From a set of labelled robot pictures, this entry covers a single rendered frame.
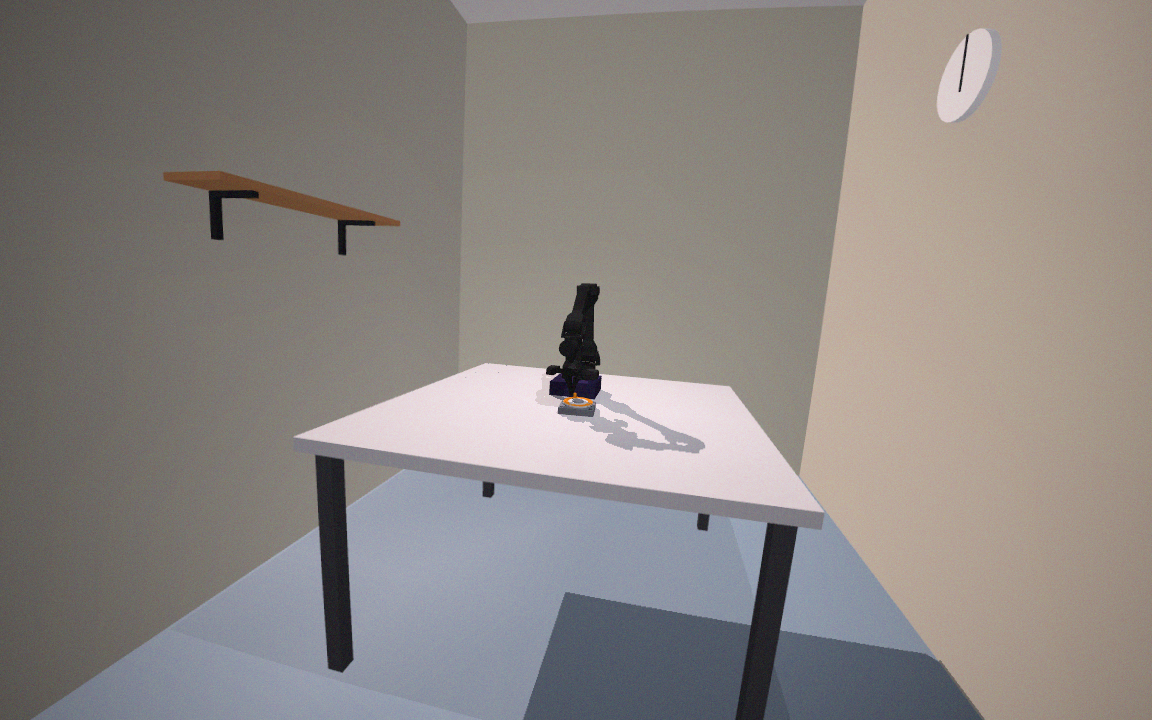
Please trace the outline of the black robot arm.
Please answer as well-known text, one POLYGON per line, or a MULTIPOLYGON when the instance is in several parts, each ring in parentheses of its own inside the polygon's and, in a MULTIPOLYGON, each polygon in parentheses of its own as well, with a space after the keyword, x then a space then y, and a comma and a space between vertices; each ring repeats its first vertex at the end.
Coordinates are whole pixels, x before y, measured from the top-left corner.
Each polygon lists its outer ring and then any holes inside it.
POLYGON ((567 314, 563 324, 561 338, 564 341, 559 344, 559 353, 566 357, 562 366, 564 376, 576 376, 600 365, 600 355, 594 344, 594 304, 599 293, 600 287, 596 283, 577 286, 573 313, 567 314), (573 354, 582 354, 581 363, 579 357, 570 359, 573 354))

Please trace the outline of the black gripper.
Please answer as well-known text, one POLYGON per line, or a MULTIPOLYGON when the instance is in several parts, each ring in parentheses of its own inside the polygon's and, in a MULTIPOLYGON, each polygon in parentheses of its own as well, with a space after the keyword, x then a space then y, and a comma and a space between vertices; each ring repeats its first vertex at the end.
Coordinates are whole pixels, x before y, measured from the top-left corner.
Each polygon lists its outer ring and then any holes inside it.
MULTIPOLYGON (((579 357, 579 363, 581 363, 582 354, 573 354, 573 356, 570 357, 570 359, 575 359, 576 361, 576 357, 579 357)), ((547 376, 556 376, 556 373, 561 373, 562 374, 562 367, 561 366, 556 366, 556 365, 550 365, 550 366, 547 366, 547 376)), ((594 381, 596 381, 596 378, 599 377, 599 372, 596 369, 588 369, 588 372, 576 373, 575 377, 562 374, 561 378, 564 379, 564 381, 566 381, 566 384, 568 386, 568 389, 570 389, 570 395, 573 395, 573 389, 576 388, 577 382, 582 381, 582 376, 586 376, 588 379, 594 379, 594 381)))

